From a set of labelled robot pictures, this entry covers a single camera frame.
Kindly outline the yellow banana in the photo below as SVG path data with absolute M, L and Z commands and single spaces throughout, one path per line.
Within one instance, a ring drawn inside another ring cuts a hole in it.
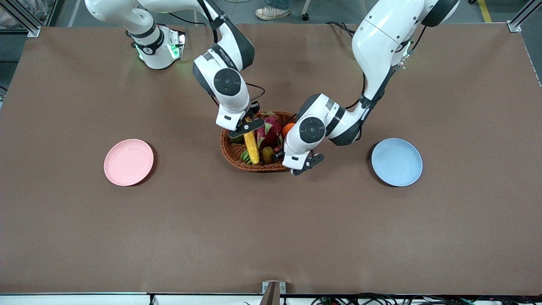
M 252 164 L 259 164 L 260 153 L 256 144 L 256 137 L 254 131 L 244 134 L 246 150 L 248 150 Z

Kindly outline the pink dragon fruit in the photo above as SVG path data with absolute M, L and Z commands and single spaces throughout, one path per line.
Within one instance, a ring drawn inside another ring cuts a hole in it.
M 282 131 L 282 122 L 279 116 L 272 111 L 262 112 L 261 118 L 264 126 L 255 130 L 256 145 L 259 149 L 276 147 Z

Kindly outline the brown wicker basket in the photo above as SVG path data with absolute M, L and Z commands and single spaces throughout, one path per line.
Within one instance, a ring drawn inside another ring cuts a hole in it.
M 241 158 L 241 154 L 246 150 L 246 145 L 231 143 L 229 140 L 229 130 L 222 129 L 220 146 L 222 155 L 232 166 L 239 170 L 248 172 L 286 172 L 289 169 L 282 165 L 282 161 L 277 161 L 273 164 L 246 164 Z

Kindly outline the brown table cover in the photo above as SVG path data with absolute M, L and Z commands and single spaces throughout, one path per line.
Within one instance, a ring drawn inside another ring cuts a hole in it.
M 503 24 L 428 29 L 360 141 L 300 176 L 239 171 L 186 61 L 145 67 L 121 28 L 45 28 L 0 110 L 0 293 L 542 294 L 542 88 Z M 421 177 L 373 171 L 414 145 Z M 103 172 L 126 139 L 149 175 Z

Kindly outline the blue plate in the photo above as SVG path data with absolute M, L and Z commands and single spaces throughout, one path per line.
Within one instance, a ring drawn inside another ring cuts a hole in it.
M 371 165 L 379 179 L 393 187 L 412 185 L 423 172 L 423 160 L 417 148 L 398 138 L 376 144 L 371 153 Z

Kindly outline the pink plate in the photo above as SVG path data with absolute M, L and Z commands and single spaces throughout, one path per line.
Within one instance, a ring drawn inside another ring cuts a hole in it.
M 154 159 L 154 152 L 148 143 L 139 139 L 126 139 L 108 151 L 103 162 L 103 172 L 117 186 L 137 185 L 151 172 Z

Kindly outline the white sneaker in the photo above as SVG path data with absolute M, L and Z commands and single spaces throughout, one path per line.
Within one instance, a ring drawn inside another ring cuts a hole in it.
M 274 8 L 272 6 L 265 6 L 258 8 L 255 11 L 255 16 L 264 21 L 276 20 L 290 15 L 290 9 Z

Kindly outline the white table edge rail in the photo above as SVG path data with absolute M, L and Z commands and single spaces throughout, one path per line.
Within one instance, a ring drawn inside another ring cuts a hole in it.
M 0 305 L 260 305 L 263 295 L 219 293 L 0 294 Z M 542 305 L 542 294 L 284 294 L 283 305 Z

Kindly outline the aluminium frame post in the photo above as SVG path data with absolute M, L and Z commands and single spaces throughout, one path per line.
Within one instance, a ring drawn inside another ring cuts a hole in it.
M 38 37 L 42 23 L 18 0 L 0 0 L 0 7 L 27 29 L 27 37 Z
M 521 24 L 525 22 L 535 11 L 542 8 L 542 0 L 527 0 L 525 5 L 517 12 L 512 20 L 507 20 L 510 33 L 521 32 Z

